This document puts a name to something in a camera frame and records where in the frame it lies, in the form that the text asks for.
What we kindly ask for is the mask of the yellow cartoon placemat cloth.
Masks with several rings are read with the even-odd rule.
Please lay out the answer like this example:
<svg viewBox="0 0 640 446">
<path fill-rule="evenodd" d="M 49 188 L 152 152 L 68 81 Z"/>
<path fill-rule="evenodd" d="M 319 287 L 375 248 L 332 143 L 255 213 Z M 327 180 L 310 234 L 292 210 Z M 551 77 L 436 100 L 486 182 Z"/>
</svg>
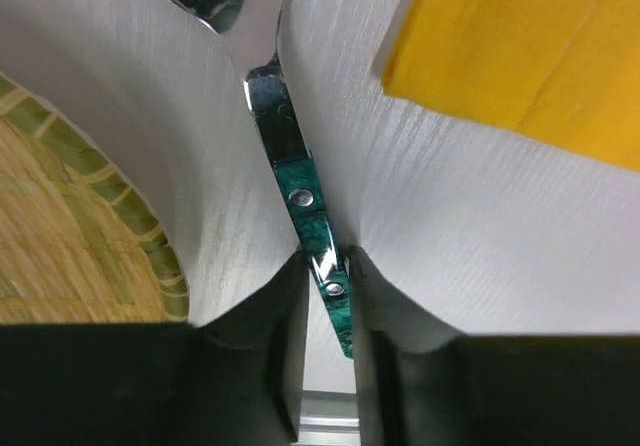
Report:
<svg viewBox="0 0 640 446">
<path fill-rule="evenodd" d="M 384 92 L 631 171 L 639 0 L 413 0 Z"/>
</svg>

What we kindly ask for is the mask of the spoon with green handle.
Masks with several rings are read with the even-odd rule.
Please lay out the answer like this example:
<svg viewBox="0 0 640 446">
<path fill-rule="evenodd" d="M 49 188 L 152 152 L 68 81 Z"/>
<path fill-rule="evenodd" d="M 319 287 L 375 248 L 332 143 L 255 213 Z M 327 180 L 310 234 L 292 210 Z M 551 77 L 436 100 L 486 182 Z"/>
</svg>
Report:
<svg viewBox="0 0 640 446">
<path fill-rule="evenodd" d="M 351 358 L 351 288 L 345 256 L 279 58 L 286 0 L 170 1 L 224 44 L 340 348 Z"/>
</svg>

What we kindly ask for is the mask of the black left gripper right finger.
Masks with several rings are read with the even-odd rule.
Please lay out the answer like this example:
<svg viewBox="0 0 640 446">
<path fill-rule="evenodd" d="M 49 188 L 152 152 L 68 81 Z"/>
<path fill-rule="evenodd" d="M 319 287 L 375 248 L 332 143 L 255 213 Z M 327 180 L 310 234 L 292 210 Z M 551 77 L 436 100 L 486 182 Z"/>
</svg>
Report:
<svg viewBox="0 0 640 446">
<path fill-rule="evenodd" d="M 635 335 L 462 332 L 349 253 L 365 445 L 635 445 Z"/>
</svg>

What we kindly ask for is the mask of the aluminium mounting rail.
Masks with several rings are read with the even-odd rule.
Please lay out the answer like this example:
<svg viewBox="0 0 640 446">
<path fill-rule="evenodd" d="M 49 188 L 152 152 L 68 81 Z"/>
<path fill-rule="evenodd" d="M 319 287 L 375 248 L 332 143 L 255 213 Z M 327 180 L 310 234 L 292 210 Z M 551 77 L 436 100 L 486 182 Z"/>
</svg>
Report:
<svg viewBox="0 0 640 446">
<path fill-rule="evenodd" d="M 305 391 L 296 445 L 360 446 L 357 396 Z"/>
</svg>

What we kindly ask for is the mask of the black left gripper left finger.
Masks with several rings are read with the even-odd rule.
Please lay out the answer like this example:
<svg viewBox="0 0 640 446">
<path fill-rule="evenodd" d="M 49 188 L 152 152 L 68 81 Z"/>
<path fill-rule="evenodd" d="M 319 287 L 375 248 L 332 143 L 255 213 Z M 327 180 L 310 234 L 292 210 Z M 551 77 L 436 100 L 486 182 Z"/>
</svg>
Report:
<svg viewBox="0 0 640 446">
<path fill-rule="evenodd" d="M 1 330 L 5 445 L 288 445 L 298 434 L 309 278 L 292 255 L 211 323 Z"/>
</svg>

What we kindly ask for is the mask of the round woven bamboo plate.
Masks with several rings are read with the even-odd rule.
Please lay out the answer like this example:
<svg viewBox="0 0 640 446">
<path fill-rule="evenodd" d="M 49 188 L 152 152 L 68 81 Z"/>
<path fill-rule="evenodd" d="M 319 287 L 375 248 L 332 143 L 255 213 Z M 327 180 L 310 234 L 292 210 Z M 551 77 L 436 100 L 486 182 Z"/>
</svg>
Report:
<svg viewBox="0 0 640 446">
<path fill-rule="evenodd" d="M 1 321 L 185 322 L 164 229 L 118 168 L 60 114 L 1 82 Z"/>
</svg>

